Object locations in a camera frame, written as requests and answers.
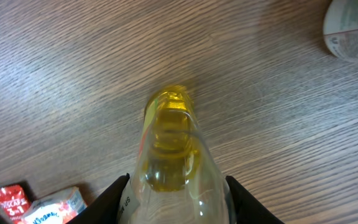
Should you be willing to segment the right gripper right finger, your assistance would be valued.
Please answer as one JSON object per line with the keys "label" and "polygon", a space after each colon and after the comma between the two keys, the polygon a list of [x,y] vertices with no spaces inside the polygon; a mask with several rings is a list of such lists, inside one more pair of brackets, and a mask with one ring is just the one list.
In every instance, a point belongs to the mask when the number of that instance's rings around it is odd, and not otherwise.
{"label": "right gripper right finger", "polygon": [[226,182],[234,201],[237,224],[283,224],[233,176],[227,175]]}

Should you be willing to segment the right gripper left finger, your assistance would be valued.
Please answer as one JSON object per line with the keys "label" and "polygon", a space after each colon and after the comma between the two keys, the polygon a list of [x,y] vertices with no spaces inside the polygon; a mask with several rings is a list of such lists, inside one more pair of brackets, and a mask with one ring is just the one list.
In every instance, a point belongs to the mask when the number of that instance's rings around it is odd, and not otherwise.
{"label": "right gripper left finger", "polygon": [[129,174],[120,176],[93,203],[67,224],[117,223],[119,202],[129,179]]}

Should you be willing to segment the yellow Vim dish soap bottle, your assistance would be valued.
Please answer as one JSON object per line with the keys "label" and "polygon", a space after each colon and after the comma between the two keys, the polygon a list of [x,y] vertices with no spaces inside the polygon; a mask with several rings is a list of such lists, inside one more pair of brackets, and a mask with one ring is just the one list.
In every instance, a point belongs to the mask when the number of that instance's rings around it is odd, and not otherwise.
{"label": "yellow Vim dish soap bottle", "polygon": [[123,190],[117,222],[236,222],[229,186],[182,85],[162,88],[145,107],[137,165]]}

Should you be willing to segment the red Nescafe coffee stick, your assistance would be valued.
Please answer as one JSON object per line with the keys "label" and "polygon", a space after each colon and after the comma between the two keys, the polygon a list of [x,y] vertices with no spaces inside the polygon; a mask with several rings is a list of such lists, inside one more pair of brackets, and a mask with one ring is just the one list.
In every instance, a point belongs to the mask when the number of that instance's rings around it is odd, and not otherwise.
{"label": "red Nescafe coffee stick", "polygon": [[24,224],[22,217],[31,206],[31,201],[20,185],[8,185],[0,188],[0,207],[13,224]]}

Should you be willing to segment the green lid jar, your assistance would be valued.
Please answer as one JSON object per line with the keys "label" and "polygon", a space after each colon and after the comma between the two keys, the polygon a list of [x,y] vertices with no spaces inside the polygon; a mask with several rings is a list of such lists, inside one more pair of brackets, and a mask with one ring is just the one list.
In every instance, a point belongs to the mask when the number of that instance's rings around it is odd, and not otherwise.
{"label": "green lid jar", "polygon": [[332,0],[324,18],[323,37],[337,58],[358,63],[358,0]]}

